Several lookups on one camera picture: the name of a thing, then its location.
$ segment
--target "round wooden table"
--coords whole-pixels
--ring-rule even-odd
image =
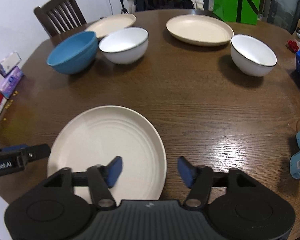
[[[215,171],[237,167],[290,202],[296,222],[289,239],[296,239],[300,180],[290,176],[289,160],[298,152],[300,90],[286,71],[295,66],[293,53],[285,47],[291,35],[264,22],[229,23],[234,33],[262,40],[278,57],[268,75],[250,77],[234,65],[229,44],[196,47],[169,34],[166,22],[190,13],[212,15],[179,9],[136,13],[135,26],[149,32],[149,47],[131,65],[114,65],[99,51],[86,71],[59,74],[46,65],[47,56],[61,40],[84,28],[43,42],[24,65],[19,94],[2,114],[6,121],[0,121],[0,147],[52,146],[61,129],[81,112],[101,105],[129,107],[155,126],[165,146],[168,171],[162,199],[183,201],[189,192],[177,171],[179,156]],[[45,179],[46,168],[44,159],[1,177],[0,195],[11,203]],[[213,190],[211,200],[223,190]]]

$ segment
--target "white bowl with black rim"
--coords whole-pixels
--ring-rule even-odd
[[[125,28],[104,37],[99,43],[99,49],[115,64],[131,64],[145,54],[148,37],[148,32],[143,28]]]
[[[277,57],[272,49],[256,38],[238,34],[231,38],[230,43],[232,60],[249,76],[265,76],[277,64]]]

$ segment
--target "bowl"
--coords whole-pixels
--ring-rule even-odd
[[[130,27],[104,37],[99,49],[115,64],[131,64],[140,59],[147,50],[149,34],[145,29]]]
[[[256,38],[239,34],[234,35],[230,43],[232,60],[249,76],[265,76],[277,64],[275,53]]]
[[[84,70],[95,58],[98,40],[94,32],[80,32],[61,42],[50,53],[47,64],[62,74]]]

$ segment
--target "green bag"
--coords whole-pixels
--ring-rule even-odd
[[[260,0],[214,0],[213,12],[226,22],[257,24]]]

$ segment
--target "plate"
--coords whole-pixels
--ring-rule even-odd
[[[123,159],[117,183],[110,189],[117,204],[122,199],[157,200],[166,172],[166,154],[153,125],[141,114],[122,106],[100,106],[72,119],[59,133],[48,159],[48,176],[64,167],[73,172]],[[75,193],[91,203],[87,187]]]
[[[96,33],[98,39],[107,36],[110,33],[116,32],[120,29],[131,27],[137,18],[133,14],[117,14],[106,17],[100,21],[90,25],[86,31],[93,31]]]
[[[205,15],[180,15],[170,19],[166,26],[178,40],[198,46],[223,45],[234,35],[228,24]]]

